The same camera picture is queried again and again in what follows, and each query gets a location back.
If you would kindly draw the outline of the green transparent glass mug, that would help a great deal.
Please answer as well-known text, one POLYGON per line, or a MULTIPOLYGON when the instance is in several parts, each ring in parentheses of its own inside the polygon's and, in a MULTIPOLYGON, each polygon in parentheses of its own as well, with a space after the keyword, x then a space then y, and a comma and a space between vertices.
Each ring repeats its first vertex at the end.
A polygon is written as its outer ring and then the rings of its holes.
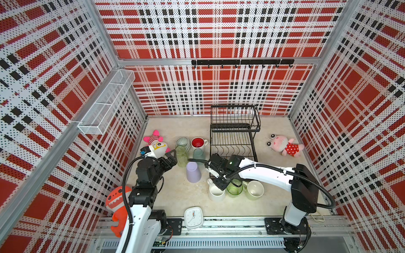
POLYGON ((238 197, 243 191, 243 182, 238 179, 233 179, 226 188, 228 195, 231 198, 238 197))

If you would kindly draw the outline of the teal textured plastic cup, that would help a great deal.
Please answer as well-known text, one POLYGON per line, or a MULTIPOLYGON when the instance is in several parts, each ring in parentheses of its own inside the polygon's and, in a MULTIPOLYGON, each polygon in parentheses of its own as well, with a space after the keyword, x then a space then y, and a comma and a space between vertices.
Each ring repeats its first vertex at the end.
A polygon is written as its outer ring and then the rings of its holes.
POLYGON ((205 152, 202 149, 197 148, 193 152, 193 158, 196 160, 206 160, 205 152))

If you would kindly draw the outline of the white ceramic mug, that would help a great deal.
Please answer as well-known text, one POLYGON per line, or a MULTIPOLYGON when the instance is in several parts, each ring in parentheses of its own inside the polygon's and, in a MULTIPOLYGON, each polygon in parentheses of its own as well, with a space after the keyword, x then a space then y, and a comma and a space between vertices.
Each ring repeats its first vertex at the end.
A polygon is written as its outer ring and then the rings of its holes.
POLYGON ((224 190, 219 189, 212 179, 207 179, 208 183, 208 197, 211 201, 221 202, 225 199, 226 194, 224 190))

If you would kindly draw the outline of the lilac plastic cup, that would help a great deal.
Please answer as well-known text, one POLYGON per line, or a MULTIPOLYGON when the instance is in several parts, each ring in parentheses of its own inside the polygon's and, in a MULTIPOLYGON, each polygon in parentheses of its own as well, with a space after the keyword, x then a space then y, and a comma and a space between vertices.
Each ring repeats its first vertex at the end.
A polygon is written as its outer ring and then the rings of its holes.
POLYGON ((197 183, 201 179, 201 172, 197 162, 189 162, 186 165, 186 176, 190 183, 197 183))

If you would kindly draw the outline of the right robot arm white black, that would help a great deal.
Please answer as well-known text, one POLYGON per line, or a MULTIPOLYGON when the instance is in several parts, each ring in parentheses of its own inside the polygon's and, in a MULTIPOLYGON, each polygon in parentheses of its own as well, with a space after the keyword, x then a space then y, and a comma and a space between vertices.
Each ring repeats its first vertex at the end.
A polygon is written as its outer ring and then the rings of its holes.
POLYGON ((273 233, 302 232, 302 226, 305 225, 308 214, 316 213, 318 208, 334 209, 336 207, 336 201, 332 195, 302 164, 297 164, 295 167, 276 167, 237 155, 226 159, 217 153, 202 163, 215 177, 214 185, 221 190, 225 190, 233 179, 248 179, 252 182, 268 183, 290 192, 291 201, 285 208, 279 228, 271 229, 273 233))

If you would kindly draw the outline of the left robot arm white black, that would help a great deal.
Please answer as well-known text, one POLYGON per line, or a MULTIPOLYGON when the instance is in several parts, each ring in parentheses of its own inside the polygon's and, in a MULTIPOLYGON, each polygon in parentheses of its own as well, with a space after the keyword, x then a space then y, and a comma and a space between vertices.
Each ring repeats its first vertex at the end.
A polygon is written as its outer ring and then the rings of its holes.
POLYGON ((122 186, 126 186, 127 177, 134 163, 138 162, 136 172, 140 173, 137 184, 130 195, 122 193, 128 218, 118 244, 117 253, 149 253, 158 235, 165 232, 167 217, 164 210, 152 208, 159 193, 157 184, 163 174, 177 164, 176 150, 161 158, 137 157, 124 171, 122 186))

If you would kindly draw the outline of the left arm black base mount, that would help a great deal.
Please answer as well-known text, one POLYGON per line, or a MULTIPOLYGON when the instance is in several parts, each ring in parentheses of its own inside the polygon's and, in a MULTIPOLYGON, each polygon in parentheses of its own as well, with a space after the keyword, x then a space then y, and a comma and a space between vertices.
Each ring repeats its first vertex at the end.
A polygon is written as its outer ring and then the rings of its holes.
POLYGON ((162 236, 180 236, 182 232, 182 218, 168 218, 163 224, 160 235, 162 236))

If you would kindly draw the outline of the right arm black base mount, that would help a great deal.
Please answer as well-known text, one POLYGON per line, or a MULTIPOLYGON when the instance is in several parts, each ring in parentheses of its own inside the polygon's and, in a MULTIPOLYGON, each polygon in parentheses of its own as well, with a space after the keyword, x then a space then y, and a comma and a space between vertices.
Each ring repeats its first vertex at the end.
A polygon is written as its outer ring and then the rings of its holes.
POLYGON ((311 228, 306 217, 303 217, 298 226, 293 226, 283 218, 265 218, 265 229, 268 235, 311 235, 311 228))

